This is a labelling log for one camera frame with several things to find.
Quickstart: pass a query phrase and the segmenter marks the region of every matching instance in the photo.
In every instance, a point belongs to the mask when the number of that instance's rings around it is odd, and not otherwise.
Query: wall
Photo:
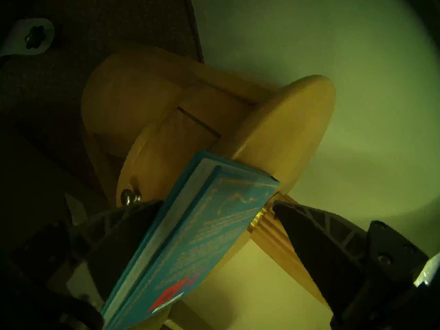
[[[310,74],[335,83],[332,122],[290,195],[439,251],[439,55],[406,3],[192,3],[206,64],[281,85]]]
[[[321,330],[332,317],[252,240],[184,302],[215,330]]]

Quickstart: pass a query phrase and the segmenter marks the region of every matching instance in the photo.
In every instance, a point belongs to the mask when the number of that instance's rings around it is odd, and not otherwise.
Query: wooden block
[[[267,220],[267,218],[263,217],[258,224],[260,231],[269,233],[274,241],[282,244],[287,252],[291,252],[295,254],[294,248],[289,240],[289,237],[282,233],[276,226],[274,226],[271,222]]]
[[[289,236],[287,235],[283,225],[281,224],[281,222],[278,219],[275,219],[275,214],[269,210],[266,214],[264,219],[270,223],[273,227],[276,228],[277,232],[281,233],[283,236],[289,238]]]
[[[143,128],[160,123],[163,111],[177,106],[178,96],[195,83],[179,66],[143,53],[114,54],[87,81],[83,123],[103,151],[125,157]]]

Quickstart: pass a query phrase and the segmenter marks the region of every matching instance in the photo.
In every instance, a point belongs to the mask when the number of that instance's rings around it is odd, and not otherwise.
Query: green wall
[[[291,192],[440,250],[439,54],[403,0],[192,0],[205,62],[281,85],[328,76],[338,98]]]

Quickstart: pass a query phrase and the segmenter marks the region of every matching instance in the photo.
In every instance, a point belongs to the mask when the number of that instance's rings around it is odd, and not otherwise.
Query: red label
[[[151,311],[159,306],[161,306],[163,303],[168,302],[171,298],[174,297],[174,295],[177,293],[177,291],[180,290],[182,285],[187,281],[188,277],[186,277],[184,280],[179,281],[178,283],[174,284],[173,286],[170,286],[167,288],[161,296],[155,301],[155,303],[148,309],[148,311]]]

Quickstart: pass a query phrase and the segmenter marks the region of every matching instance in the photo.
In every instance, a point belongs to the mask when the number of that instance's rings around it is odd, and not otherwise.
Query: wooden disc
[[[281,89],[256,108],[241,127],[211,151],[267,171],[290,190],[316,152],[336,100],[333,83],[307,76]]]

